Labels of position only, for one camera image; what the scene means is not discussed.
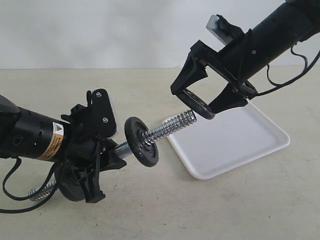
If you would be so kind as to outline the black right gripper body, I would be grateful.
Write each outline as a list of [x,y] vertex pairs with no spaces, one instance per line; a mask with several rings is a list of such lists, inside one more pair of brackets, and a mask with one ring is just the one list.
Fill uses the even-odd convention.
[[252,46],[251,30],[247,33],[241,32],[218,52],[198,40],[189,52],[192,62],[189,83],[193,84],[206,78],[206,68],[210,67],[227,80],[231,89],[238,95],[252,99],[258,94],[256,88],[248,81],[253,75],[248,73],[253,69],[249,66]]

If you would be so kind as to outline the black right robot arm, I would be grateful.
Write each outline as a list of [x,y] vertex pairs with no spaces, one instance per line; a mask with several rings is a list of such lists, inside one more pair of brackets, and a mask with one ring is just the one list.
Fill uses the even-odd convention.
[[[320,31],[320,3],[317,0],[287,0],[254,28],[244,32],[223,16],[212,15],[206,29],[224,47],[215,51],[197,41],[188,53],[171,93],[203,118],[238,107],[259,96],[249,79],[299,42]],[[206,78],[211,68],[227,81],[211,102],[205,103],[189,86]]]

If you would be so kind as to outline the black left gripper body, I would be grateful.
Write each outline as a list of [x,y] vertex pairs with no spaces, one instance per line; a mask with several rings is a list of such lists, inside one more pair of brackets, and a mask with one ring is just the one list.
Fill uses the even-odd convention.
[[78,130],[78,134],[72,143],[67,156],[72,163],[89,164],[96,157],[98,142],[108,140],[100,134],[94,134],[89,126],[89,113],[87,106],[77,104],[70,110],[70,114],[62,114],[61,119]]

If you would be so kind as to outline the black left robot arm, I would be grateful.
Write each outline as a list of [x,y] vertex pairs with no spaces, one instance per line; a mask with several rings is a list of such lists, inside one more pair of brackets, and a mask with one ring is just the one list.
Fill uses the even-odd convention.
[[54,119],[0,101],[0,156],[57,163],[58,190],[70,201],[97,203],[105,198],[100,173],[119,170],[126,162],[113,153],[117,123],[108,93],[88,91],[86,105]]

